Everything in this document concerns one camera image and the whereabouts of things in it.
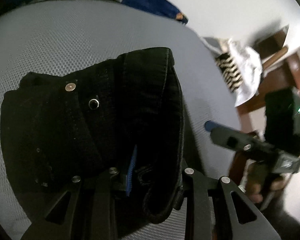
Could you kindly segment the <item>person's right hand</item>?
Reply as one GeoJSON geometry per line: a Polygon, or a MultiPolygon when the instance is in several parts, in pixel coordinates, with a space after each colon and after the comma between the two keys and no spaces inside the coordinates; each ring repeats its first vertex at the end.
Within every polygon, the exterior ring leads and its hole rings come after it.
{"type": "Polygon", "coordinates": [[[255,163],[252,163],[248,168],[245,168],[247,161],[248,158],[243,152],[236,152],[229,170],[229,177],[239,185],[244,176],[244,172],[247,171],[245,194],[253,203],[260,203],[263,200],[263,196],[260,194],[262,189],[260,176],[251,175],[255,163]]]}

